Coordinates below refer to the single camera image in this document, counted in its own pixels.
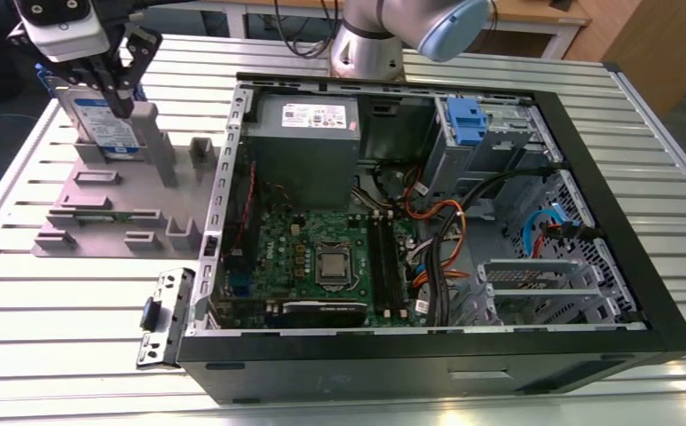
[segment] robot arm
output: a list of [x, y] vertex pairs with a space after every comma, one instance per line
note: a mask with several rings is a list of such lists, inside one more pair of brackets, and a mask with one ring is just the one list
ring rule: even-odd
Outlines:
[[468, 47], [490, 16], [488, 0], [347, 0], [332, 44], [332, 74], [392, 80], [403, 73], [400, 41], [436, 62]]
[[[162, 44], [162, 35], [130, 22], [142, 9], [183, 0], [14, 0], [22, 23], [7, 39], [51, 73], [102, 92], [119, 118], [132, 113], [132, 91]], [[127, 37], [132, 62], [122, 64]]]

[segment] cpu socket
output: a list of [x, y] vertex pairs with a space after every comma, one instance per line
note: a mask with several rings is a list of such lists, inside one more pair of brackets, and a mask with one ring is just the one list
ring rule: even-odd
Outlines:
[[316, 248], [316, 284], [327, 291], [340, 291], [350, 287], [351, 246], [343, 242], [322, 242]]

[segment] slotted metal table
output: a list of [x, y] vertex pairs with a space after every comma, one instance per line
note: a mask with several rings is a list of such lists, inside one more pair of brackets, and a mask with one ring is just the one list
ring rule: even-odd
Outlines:
[[[167, 36], [143, 78], [175, 144], [220, 141], [236, 71], [326, 75], [275, 42]], [[599, 64], [406, 53], [411, 81], [555, 91], [686, 318], [686, 156], [623, 75]], [[686, 359], [571, 394], [219, 407], [182, 371], [138, 372], [142, 304], [178, 260], [47, 259], [32, 239], [78, 156], [51, 101], [0, 182], [0, 421], [136, 424], [686, 424]]]

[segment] motherboard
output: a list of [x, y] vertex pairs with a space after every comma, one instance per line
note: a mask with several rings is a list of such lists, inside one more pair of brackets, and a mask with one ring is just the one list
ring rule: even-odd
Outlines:
[[402, 259], [412, 237], [411, 220], [391, 213], [263, 213], [255, 268], [227, 272], [219, 325], [408, 327]]

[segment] power supply label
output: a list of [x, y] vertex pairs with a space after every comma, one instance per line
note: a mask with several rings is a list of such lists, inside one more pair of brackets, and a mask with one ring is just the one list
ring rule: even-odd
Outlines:
[[116, 118], [102, 99], [75, 99], [79, 118], [95, 143], [108, 158], [130, 160], [140, 151], [132, 127]]
[[346, 129], [344, 106], [287, 104], [282, 107], [282, 127]]

